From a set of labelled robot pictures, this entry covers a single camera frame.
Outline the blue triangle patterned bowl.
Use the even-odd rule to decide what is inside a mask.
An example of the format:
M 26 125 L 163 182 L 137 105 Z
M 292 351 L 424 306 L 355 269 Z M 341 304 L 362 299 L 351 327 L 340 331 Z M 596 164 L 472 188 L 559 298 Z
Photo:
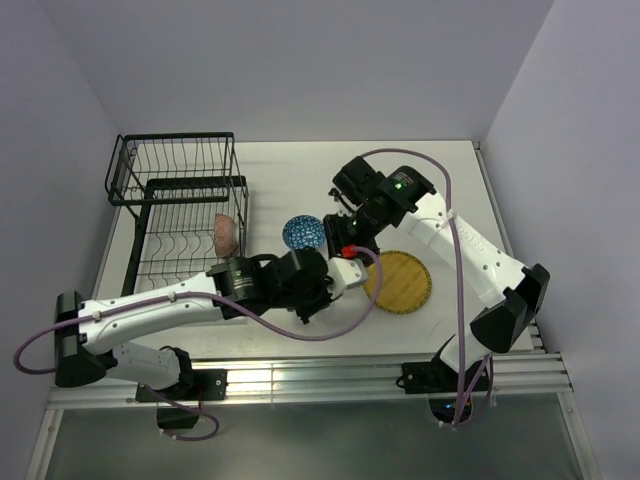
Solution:
M 282 238 L 291 250 L 319 249 L 326 241 L 323 222 L 311 215 L 298 215 L 288 220 L 282 229 Z

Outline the pink floral patterned bowl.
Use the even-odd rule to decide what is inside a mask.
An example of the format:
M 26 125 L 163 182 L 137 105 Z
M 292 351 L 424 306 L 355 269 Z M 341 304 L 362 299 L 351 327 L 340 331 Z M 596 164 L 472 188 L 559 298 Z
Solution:
M 237 250 L 236 224 L 232 217 L 216 214 L 214 221 L 214 248 L 216 255 L 221 258 L 232 256 Z

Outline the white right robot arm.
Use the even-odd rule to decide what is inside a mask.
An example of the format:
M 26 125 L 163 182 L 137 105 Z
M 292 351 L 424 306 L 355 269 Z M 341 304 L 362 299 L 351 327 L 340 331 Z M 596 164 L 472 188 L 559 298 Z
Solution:
M 428 362 L 428 391 L 451 391 L 486 355 L 511 350 L 544 299 L 550 274 L 542 265 L 528 267 L 502 252 L 455 215 L 435 186 L 412 167 L 384 175 L 357 157 L 333 184 L 335 196 L 346 198 L 355 209 L 347 216 L 324 217 L 331 255 L 351 245 L 375 248 L 376 236 L 393 226 L 454 268 L 484 305 Z

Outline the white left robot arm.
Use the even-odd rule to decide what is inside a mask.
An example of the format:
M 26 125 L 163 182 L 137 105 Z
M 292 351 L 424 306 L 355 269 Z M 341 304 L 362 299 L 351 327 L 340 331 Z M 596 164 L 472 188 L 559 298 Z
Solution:
M 153 349 L 136 339 L 182 325 L 260 316 L 271 309 L 294 311 L 302 321 L 325 309 L 357 276 L 356 264 L 325 259 L 313 249 L 233 257 L 173 285 L 77 307 L 86 323 L 55 336 L 55 384 L 75 388 L 107 376 L 143 384 L 183 399 L 195 386 L 187 352 Z

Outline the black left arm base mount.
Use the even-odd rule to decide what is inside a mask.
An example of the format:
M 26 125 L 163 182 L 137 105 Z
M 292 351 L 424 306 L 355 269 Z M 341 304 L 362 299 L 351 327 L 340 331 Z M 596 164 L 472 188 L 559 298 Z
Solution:
M 156 391 L 139 384 L 135 402 L 156 405 L 156 424 L 161 434 L 183 442 L 209 440 L 218 434 L 220 422 L 205 410 L 204 404 L 225 399 L 227 378 L 225 369 L 200 369 L 195 370 L 186 382 L 164 390 Z M 199 420 L 210 421 L 212 430 L 207 434 L 190 435 Z

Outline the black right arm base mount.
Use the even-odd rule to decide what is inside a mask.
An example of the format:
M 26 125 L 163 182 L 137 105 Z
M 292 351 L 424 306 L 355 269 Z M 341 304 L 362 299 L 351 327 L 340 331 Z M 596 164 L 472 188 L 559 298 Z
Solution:
M 472 364 L 464 374 L 464 390 L 467 391 L 481 361 Z M 485 366 L 478 377 L 473 391 L 486 391 L 489 387 L 489 372 Z M 395 384 L 403 389 L 405 394 L 456 394 L 458 391 L 458 373 L 445 364 L 437 361 L 405 362 L 401 365 L 401 374 Z

